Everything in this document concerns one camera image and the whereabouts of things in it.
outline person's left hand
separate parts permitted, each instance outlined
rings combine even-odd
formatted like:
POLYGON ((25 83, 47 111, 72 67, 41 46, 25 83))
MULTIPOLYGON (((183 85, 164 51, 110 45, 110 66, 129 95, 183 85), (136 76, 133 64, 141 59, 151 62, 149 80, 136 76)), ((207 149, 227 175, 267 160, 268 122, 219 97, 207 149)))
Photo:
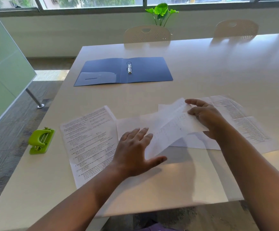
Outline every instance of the person's left hand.
POLYGON ((111 165, 116 167, 125 178, 140 175, 167 160, 166 156, 145 159, 145 148, 149 145, 153 134, 148 128, 134 129, 121 137, 111 165))

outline open blue binder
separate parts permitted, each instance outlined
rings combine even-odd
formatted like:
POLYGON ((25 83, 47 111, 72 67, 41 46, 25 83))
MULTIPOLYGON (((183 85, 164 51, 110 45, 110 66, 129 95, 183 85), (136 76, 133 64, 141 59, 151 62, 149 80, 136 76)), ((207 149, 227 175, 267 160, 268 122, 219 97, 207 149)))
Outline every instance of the open blue binder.
POLYGON ((163 57, 106 58, 85 62, 74 86, 172 80, 163 57))

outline person's right arm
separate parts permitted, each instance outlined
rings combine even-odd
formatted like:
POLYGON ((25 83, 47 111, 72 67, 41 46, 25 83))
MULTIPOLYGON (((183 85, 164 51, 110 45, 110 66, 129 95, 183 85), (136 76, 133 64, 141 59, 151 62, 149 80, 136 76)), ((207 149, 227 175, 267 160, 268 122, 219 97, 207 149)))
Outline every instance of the person's right arm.
POLYGON ((279 171, 273 167, 212 105, 187 99, 197 105, 189 110, 217 141, 260 230, 279 230, 279 171))

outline white table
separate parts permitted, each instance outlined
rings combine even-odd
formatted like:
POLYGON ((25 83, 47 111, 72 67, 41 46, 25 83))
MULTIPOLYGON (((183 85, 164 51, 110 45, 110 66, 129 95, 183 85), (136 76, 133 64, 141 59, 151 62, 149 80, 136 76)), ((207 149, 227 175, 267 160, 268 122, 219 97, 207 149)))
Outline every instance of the white table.
MULTIPOLYGON (((180 97, 229 95, 279 140, 279 34, 83 47, 39 128, 57 130, 44 155, 24 153, 0 196, 0 230, 27 228, 75 183, 59 126, 103 105, 116 118, 157 111, 180 97), (73 87, 87 60, 163 56, 174 81, 73 87)), ((242 199, 220 151, 170 147, 168 161, 125 181, 97 216, 242 199)), ((279 151, 264 155, 279 170, 279 151)))

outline beige chair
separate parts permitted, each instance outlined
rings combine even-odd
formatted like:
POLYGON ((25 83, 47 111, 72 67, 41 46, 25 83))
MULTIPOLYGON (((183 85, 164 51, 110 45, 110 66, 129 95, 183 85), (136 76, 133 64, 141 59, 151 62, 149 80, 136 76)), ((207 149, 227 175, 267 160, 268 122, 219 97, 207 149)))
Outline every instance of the beige chair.
POLYGON ((169 30, 157 25, 132 27, 126 30, 123 35, 124 44, 170 40, 171 33, 169 30))
POLYGON ((233 19, 225 20, 217 24, 214 38, 241 36, 242 38, 254 38, 259 26, 251 20, 233 19))

